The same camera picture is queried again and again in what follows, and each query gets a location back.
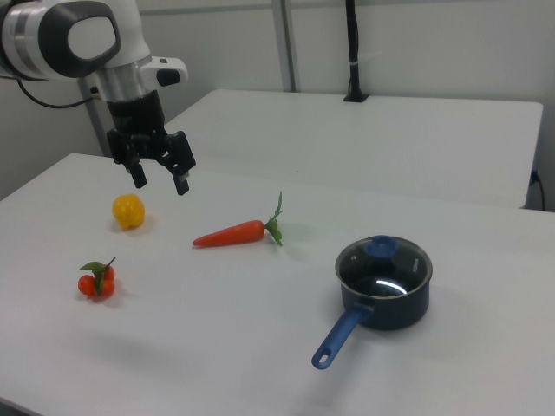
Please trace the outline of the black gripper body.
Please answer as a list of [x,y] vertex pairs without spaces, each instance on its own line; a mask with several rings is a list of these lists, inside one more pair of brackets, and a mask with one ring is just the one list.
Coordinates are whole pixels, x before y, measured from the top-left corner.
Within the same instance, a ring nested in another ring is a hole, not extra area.
[[116,164],[139,159],[167,162],[165,115],[157,91],[132,101],[110,101],[108,110],[114,128],[107,138]]

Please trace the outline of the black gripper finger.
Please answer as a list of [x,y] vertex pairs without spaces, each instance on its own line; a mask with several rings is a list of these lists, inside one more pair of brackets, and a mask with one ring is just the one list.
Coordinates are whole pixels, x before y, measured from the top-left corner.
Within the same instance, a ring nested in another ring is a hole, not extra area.
[[112,159],[116,165],[123,166],[131,175],[134,186],[140,189],[147,184],[147,179],[140,164],[140,155],[134,144],[133,136],[116,129],[107,132],[107,139]]
[[196,166],[196,160],[182,131],[160,136],[160,156],[157,161],[172,174],[177,194],[186,194],[189,191],[189,172]]

